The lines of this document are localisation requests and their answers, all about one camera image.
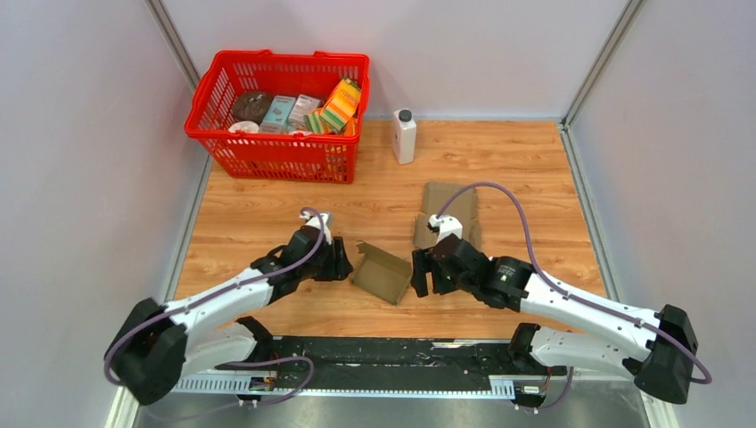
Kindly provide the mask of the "brown cardboard box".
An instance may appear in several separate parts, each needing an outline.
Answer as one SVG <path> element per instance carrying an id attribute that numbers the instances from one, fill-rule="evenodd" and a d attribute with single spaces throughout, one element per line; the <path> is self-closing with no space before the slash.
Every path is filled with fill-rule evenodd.
<path id="1" fill-rule="evenodd" d="M 368 242 L 358 242 L 356 248 L 361 258 L 349 277 L 349 282 L 376 298 L 397 306 L 413 274 L 411 262 Z"/>

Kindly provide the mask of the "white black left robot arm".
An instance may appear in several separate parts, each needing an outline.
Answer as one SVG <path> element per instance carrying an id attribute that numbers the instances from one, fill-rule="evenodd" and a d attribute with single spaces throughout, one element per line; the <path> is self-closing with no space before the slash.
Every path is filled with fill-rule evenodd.
<path id="1" fill-rule="evenodd" d="M 275 360 L 273 335 L 249 311 L 294 293 L 307 280 L 341 281 L 353 267 L 340 236 L 307 224 L 238 275 L 194 296 L 139 301 L 103 356 L 106 379 L 143 406 L 188 375 L 220 366 L 260 370 Z"/>

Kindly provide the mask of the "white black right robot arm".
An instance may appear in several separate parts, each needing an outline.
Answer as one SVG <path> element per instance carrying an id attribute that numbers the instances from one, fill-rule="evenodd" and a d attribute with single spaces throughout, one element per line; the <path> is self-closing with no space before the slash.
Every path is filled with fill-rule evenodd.
<path id="1" fill-rule="evenodd" d="M 411 285 L 419 297 L 461 290 L 493 309 L 548 317 L 572 332 L 523 323 L 508 349 L 516 371 L 573 366 L 632 381 L 657 399 L 687 403 L 698 341 L 689 315 L 667 304 L 626 306 L 565 284 L 521 259 L 488 257 L 455 235 L 412 253 Z"/>

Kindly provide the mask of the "teal snack box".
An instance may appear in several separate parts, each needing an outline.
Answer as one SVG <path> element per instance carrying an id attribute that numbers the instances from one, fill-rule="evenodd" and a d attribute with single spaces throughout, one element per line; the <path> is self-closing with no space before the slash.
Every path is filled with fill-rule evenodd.
<path id="1" fill-rule="evenodd" d="M 276 95 L 263 120 L 259 123 L 260 134 L 283 134 L 297 99 L 287 95 Z"/>

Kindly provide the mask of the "grey pink snack box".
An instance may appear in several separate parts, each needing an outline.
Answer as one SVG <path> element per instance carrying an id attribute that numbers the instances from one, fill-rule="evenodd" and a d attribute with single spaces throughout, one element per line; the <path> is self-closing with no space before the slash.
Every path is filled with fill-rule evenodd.
<path id="1" fill-rule="evenodd" d="M 322 100 L 309 95 L 298 95 L 287 118 L 289 128 L 306 130 L 306 117 L 320 107 Z"/>

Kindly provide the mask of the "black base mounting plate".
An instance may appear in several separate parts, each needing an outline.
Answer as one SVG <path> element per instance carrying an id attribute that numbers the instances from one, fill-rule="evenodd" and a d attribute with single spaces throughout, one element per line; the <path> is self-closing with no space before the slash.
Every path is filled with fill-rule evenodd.
<path id="1" fill-rule="evenodd" d="M 508 341 L 375 337 L 280 336 L 267 358 L 304 356 L 315 373 L 310 390 L 487 391 L 492 375 L 564 377 L 564 366 L 546 369 L 511 358 Z"/>

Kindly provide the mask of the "red plastic shopping basket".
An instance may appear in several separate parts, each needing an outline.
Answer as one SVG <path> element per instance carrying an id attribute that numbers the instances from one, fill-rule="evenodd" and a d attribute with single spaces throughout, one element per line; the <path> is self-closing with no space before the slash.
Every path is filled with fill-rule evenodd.
<path id="1" fill-rule="evenodd" d="M 363 53 L 220 51 L 194 92 L 184 129 L 231 177 L 350 184 L 370 96 L 369 70 L 370 58 Z M 230 129 L 236 122 L 233 104 L 246 92 L 326 99 L 345 78 L 362 92 L 351 136 L 249 134 Z"/>

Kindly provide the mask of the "white bottle black cap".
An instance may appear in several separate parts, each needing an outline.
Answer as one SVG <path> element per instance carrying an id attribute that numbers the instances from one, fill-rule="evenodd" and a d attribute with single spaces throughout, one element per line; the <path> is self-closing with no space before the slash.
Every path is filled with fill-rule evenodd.
<path id="1" fill-rule="evenodd" d="M 400 109 L 393 114 L 393 151 L 399 165 L 411 163 L 415 157 L 417 124 L 409 109 Z"/>

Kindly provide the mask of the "green striped packet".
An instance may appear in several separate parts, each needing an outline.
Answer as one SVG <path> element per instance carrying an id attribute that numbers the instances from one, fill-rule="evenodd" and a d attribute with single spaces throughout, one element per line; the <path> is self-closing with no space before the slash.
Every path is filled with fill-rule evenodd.
<path id="1" fill-rule="evenodd" d="M 304 116 L 305 126 L 308 131 L 317 135 L 329 135 L 332 133 L 329 125 L 323 119 L 323 109 L 318 108 Z"/>

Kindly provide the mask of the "white round lid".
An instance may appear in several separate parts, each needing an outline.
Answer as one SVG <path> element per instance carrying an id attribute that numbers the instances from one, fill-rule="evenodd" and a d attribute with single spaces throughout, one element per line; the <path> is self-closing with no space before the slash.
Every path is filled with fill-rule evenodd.
<path id="1" fill-rule="evenodd" d="M 229 127 L 228 131 L 234 134 L 257 134 L 259 132 L 259 125 L 256 122 L 250 120 L 238 121 L 235 122 L 231 127 Z"/>

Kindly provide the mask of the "brown round bag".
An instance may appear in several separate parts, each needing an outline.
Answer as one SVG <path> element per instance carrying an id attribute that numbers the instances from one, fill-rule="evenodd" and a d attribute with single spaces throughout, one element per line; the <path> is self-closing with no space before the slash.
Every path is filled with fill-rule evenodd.
<path id="1" fill-rule="evenodd" d="M 236 121 L 260 123 L 266 116 L 273 102 L 273 96 L 265 91 L 248 91 L 239 95 L 231 108 Z"/>

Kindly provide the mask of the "aluminium frame rail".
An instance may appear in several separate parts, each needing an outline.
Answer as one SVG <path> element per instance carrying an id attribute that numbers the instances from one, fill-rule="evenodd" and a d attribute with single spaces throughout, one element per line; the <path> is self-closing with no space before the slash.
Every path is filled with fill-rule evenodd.
<path id="1" fill-rule="evenodd" d="M 485 399 L 578 427 L 677 423 L 617 346 L 547 327 L 463 340 L 274 336 L 234 324 L 194 350 L 171 328 L 129 340 L 111 370 L 142 406 L 188 391 L 227 395 L 234 406 L 299 397 Z"/>

